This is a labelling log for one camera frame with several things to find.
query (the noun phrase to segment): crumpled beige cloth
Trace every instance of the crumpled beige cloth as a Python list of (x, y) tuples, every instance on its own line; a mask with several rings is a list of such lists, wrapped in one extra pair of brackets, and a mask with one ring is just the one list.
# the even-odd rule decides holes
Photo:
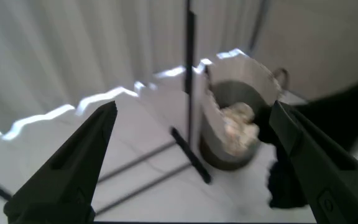
[(243, 155), (258, 142), (259, 127), (252, 123), (254, 111), (246, 103), (222, 109), (226, 142), (224, 150), (232, 156)]

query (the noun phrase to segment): wall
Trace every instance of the wall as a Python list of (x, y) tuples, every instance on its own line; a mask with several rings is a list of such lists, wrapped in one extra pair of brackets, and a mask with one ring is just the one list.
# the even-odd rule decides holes
[(317, 98), (358, 81), (358, 1), (270, 1), (253, 57), (285, 67), (290, 90)]

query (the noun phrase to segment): curtain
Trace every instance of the curtain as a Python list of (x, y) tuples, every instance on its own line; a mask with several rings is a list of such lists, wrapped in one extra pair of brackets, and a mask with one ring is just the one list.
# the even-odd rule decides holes
[[(196, 61), (247, 51), (259, 1), (195, 0)], [(183, 65), (185, 1), (0, 0), (0, 132)]]

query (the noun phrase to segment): curtain fold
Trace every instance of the curtain fold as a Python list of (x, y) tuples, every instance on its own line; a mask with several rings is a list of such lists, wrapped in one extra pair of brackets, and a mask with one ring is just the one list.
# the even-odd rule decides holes
[[(195, 64), (247, 51), (259, 1), (195, 0)], [(0, 131), (184, 61), (185, 1), (0, 0)]]

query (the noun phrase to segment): fabric storage basket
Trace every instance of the fabric storage basket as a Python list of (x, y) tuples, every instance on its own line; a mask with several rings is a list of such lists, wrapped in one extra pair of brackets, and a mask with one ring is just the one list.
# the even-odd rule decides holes
[[(257, 152), (259, 141), (241, 154), (233, 156), (224, 150), (227, 144), (225, 121), (221, 109), (243, 102), (254, 114), (272, 105), (288, 85), (288, 72), (279, 68), (274, 72), (244, 54), (224, 58), (204, 70), (208, 87), (201, 100), (202, 121), (200, 153), (204, 160), (222, 170), (244, 167)], [(283, 85), (277, 77), (283, 76)]]

